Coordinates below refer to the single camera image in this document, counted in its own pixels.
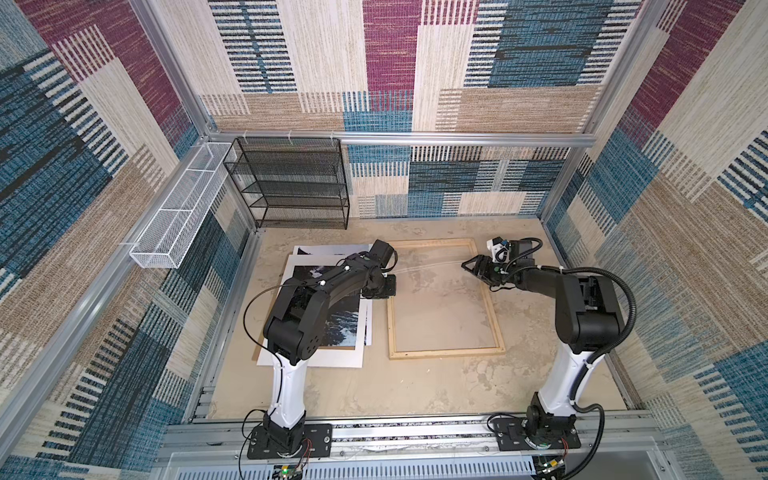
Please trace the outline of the brown cardboard backing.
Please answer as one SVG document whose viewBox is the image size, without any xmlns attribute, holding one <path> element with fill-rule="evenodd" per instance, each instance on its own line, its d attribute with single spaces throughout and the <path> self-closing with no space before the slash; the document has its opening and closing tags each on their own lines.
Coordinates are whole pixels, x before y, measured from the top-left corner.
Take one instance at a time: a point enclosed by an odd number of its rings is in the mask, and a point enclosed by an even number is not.
<svg viewBox="0 0 768 480">
<path fill-rule="evenodd" d="M 270 365 L 272 363 L 272 355 L 267 349 L 268 342 L 264 338 L 263 328 L 264 325 L 261 325 L 257 329 L 257 334 L 255 335 L 257 345 L 255 346 L 252 360 L 257 365 Z"/>
</svg>

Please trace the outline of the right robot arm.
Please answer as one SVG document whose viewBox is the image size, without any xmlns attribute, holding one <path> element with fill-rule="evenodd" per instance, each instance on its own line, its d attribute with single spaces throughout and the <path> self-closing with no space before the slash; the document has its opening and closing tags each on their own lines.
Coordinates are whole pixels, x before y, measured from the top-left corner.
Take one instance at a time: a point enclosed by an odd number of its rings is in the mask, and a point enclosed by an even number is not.
<svg viewBox="0 0 768 480">
<path fill-rule="evenodd" d="M 533 394 L 524 418 L 506 414 L 489 418 L 489 429 L 502 449 L 514 441 L 526 449 L 565 449 L 569 439 L 576 439 L 579 413 L 604 412 L 599 404 L 578 404 L 583 387 L 594 367 L 626 340 L 637 319 L 634 294 L 618 275 L 595 267 L 538 264 L 534 254 L 542 246 L 535 237 L 495 237 L 487 242 L 487 255 L 461 263 L 493 292 L 520 290 L 555 301 L 559 346 L 544 386 Z"/>
</svg>

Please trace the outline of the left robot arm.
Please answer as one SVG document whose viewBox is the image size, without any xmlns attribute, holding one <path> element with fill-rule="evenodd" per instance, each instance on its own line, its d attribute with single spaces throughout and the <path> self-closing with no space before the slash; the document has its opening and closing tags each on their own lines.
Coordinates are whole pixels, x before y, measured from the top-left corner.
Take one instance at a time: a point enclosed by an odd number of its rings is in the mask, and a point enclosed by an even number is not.
<svg viewBox="0 0 768 480">
<path fill-rule="evenodd" d="M 291 277 L 278 289 L 263 328 L 265 350 L 273 361 L 270 406 L 263 430 L 281 454 L 294 454 L 307 444 L 304 389 L 309 359 L 321 344 L 330 309 L 350 295 L 387 299 L 396 294 L 396 250 L 375 241 L 330 269 L 306 280 Z"/>
</svg>

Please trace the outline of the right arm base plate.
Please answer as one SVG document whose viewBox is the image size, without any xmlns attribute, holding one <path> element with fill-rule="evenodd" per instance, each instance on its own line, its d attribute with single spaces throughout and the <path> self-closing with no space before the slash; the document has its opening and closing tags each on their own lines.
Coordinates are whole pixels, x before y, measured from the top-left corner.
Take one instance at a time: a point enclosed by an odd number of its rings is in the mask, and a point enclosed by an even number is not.
<svg viewBox="0 0 768 480">
<path fill-rule="evenodd" d="M 571 450 L 582 447 L 575 429 L 575 417 L 555 417 L 554 422 L 536 421 L 500 414 L 487 421 L 500 451 Z"/>
</svg>

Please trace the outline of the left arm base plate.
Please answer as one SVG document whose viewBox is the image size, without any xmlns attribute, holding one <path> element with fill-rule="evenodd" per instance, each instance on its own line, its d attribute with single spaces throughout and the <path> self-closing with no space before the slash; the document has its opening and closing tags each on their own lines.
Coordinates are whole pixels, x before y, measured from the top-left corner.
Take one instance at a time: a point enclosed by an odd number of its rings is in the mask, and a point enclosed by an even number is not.
<svg viewBox="0 0 768 480">
<path fill-rule="evenodd" d="M 247 443 L 248 460 L 298 459 L 308 454 L 310 458 L 327 458 L 331 454 L 333 425 L 330 423 L 298 424 L 285 429 L 270 423 L 258 425 Z"/>
</svg>

